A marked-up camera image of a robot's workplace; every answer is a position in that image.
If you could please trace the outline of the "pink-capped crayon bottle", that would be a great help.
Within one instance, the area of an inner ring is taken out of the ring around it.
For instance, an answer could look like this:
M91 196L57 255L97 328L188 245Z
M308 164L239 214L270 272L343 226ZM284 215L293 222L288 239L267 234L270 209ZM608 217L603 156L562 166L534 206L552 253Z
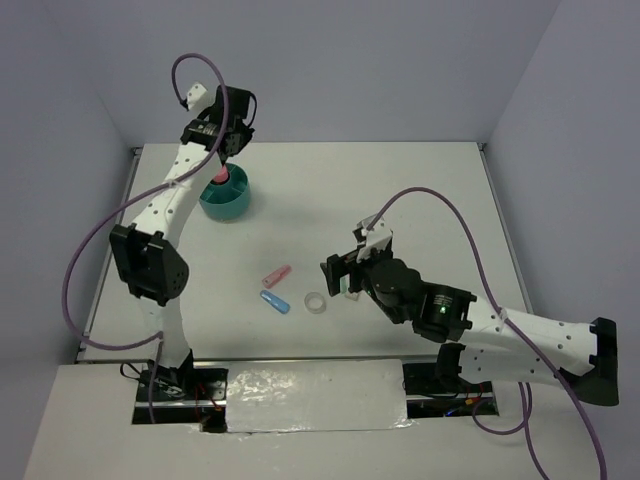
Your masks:
M230 173L227 166L223 166L219 172L213 177L212 183L215 185L222 185L226 183L230 178Z

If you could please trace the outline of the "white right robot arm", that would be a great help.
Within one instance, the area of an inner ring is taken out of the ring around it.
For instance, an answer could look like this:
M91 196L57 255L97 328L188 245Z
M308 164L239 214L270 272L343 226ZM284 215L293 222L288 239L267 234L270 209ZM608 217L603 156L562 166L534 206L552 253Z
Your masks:
M505 309L469 291L423 280L391 253L358 260L356 252L321 263L329 295L343 277L365 292L394 324L438 344L436 383L446 391L493 381L568 385L578 400L619 403L617 326L598 317L588 323L547 319Z

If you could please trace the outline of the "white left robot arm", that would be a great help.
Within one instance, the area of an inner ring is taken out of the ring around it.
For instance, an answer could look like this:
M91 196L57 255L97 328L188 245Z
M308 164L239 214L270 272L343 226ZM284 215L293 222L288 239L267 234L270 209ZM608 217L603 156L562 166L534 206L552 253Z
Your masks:
M120 279L137 298L147 327L163 335L160 356L149 361L142 380L175 399L189 396L198 382L180 309L189 278L178 252L180 237L196 206L217 221L235 219L248 209L248 176L227 161L253 137L257 99L235 87L210 94L196 83L187 94L187 107L197 116L180 138L165 177L167 189L130 225L116 225L109 235Z

